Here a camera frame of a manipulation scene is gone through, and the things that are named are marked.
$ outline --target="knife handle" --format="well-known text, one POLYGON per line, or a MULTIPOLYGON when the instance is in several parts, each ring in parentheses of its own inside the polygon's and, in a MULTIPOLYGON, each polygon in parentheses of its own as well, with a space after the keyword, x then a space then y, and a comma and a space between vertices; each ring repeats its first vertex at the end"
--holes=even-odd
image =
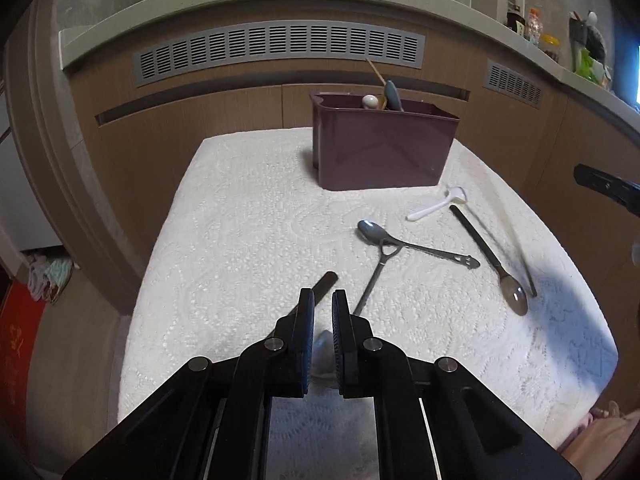
POLYGON ((460 211, 460 209, 458 209, 458 207, 455 205, 449 206, 449 209, 451 209, 451 212, 456 216, 458 220, 460 220, 460 223, 466 229, 466 232, 471 235, 471 237, 474 239, 474 242, 478 245, 478 247, 480 247, 480 250, 489 261, 489 263, 492 264, 492 266, 494 266, 496 269, 498 267, 501 267, 502 264, 500 263, 500 260, 498 260, 497 256, 489 248, 486 242, 482 240, 480 233, 476 231, 476 228, 473 227, 471 225, 471 222, 466 219, 466 216, 462 214, 462 211, 460 211))
MULTIPOLYGON (((332 270, 329 270, 322 275, 322 278, 320 278, 316 282, 316 284, 311 288, 311 291, 314 294, 314 303, 315 303, 314 307, 318 306, 318 303, 320 303, 322 298, 324 298, 327 295, 327 293, 332 289, 332 287, 335 285, 335 282, 337 281, 338 281, 338 275, 332 270)), ((292 314, 295 314, 297 311, 298 311, 298 306, 296 305, 294 308, 291 309, 291 311, 287 314, 287 316, 291 316, 292 314)), ((273 337, 275 330, 276 330, 275 328, 271 330, 271 332, 269 332, 269 335, 267 337, 273 337)))

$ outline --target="table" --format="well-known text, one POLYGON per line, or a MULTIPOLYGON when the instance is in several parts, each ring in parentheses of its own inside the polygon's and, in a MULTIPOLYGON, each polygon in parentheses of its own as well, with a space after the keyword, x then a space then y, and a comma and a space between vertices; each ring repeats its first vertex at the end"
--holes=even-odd
MULTIPOLYGON (((618 354, 582 276, 556 238, 507 184, 454 141, 441 186, 538 297, 508 309, 495 271, 447 209, 419 222, 407 212, 443 189, 330 192, 310 165, 311 129, 242 132, 204 140, 175 194, 133 313, 120 381, 119 419, 189 358, 238 355, 296 304, 300 288, 338 273, 353 309, 378 248, 354 232, 371 219, 402 240, 471 254, 463 266, 404 249, 385 267, 363 311, 373 333, 409 356, 449 355, 549 444, 557 446, 597 400, 618 354)), ((330 298, 316 334, 331 328, 330 298)), ((343 400, 313 385, 275 399, 268 478, 376 478, 371 399, 343 400)))

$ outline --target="white plastic spoon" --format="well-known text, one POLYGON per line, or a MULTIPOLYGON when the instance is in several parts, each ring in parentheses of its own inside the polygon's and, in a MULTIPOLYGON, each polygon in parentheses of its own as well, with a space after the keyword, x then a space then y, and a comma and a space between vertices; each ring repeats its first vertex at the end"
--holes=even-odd
POLYGON ((406 216, 406 219, 409 222, 415 222, 416 220, 419 220, 420 218, 424 218, 428 214, 431 214, 434 211, 437 211, 438 209, 441 209, 444 206, 449 205, 454 200, 461 204, 466 202, 465 190, 462 189, 460 186, 452 187, 451 189, 449 189, 449 193, 447 194, 447 197, 441 202, 438 202, 437 204, 434 204, 425 209, 420 209, 420 211, 414 211, 413 213, 408 214, 406 216))

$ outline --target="stainless steel spoon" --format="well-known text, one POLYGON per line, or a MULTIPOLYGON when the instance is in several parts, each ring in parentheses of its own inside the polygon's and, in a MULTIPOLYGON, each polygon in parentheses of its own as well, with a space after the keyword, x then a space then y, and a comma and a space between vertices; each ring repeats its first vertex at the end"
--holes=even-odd
POLYGON ((524 316, 529 310, 529 305, 527 304, 527 295, 524 293, 522 285, 520 285, 518 280, 502 268, 500 260, 498 260, 486 242, 482 240, 480 233, 471 225, 471 222, 462 214, 462 211, 454 205, 450 206, 449 209, 451 209, 456 218, 460 220, 460 223, 464 226, 466 232, 471 235, 474 242, 478 247, 480 247, 484 256, 486 256, 486 259, 498 272, 498 276, 500 277, 500 290, 502 291, 502 295, 504 296, 507 304, 516 314, 518 314, 518 316, 524 316))
POLYGON ((380 259, 378 260, 376 270, 373 271, 373 274, 371 275, 369 283, 367 283, 367 286, 364 289, 364 292, 362 293, 362 297, 360 298, 360 301, 358 302, 358 304, 356 305, 356 308, 353 311, 354 316, 360 315, 360 313, 362 312, 362 309, 364 308, 364 304, 367 303, 367 300, 371 295, 373 286, 376 285, 376 281, 380 277, 380 272, 382 272, 382 269, 385 268, 385 264, 389 261, 389 259, 396 256, 396 254, 398 254, 402 250, 402 248, 404 247, 404 244, 402 242, 397 244, 392 240, 389 240, 388 238, 382 238, 380 240, 380 243, 378 244, 378 247, 380 248, 380 259), (391 245, 395 247, 395 250, 391 251, 390 253, 385 253, 385 246, 387 245, 391 245))
POLYGON ((364 236, 372 244, 379 245, 381 240, 388 240, 387 245, 401 244, 403 247, 410 247, 412 249, 416 249, 417 251, 431 254, 431 256, 436 256, 437 258, 442 258, 456 264, 464 265, 468 269, 477 269, 478 267, 480 267, 480 262, 475 258, 472 258, 471 256, 463 256, 462 254, 456 253, 447 253, 447 251, 439 251, 437 249, 422 247, 420 245, 409 244, 407 242, 403 242, 402 240, 398 240, 397 238, 393 238, 382 227, 380 227, 375 222, 372 222, 371 220, 360 220, 358 222, 358 231, 360 231, 362 236, 364 236))

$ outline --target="utensil holder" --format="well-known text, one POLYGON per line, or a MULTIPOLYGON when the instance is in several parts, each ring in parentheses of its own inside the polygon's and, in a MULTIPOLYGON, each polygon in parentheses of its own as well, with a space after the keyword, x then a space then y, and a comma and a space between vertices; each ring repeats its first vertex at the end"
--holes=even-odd
POLYGON ((402 100, 403 112, 362 108, 361 95, 318 93, 313 165, 324 189, 436 186, 460 119, 402 100))

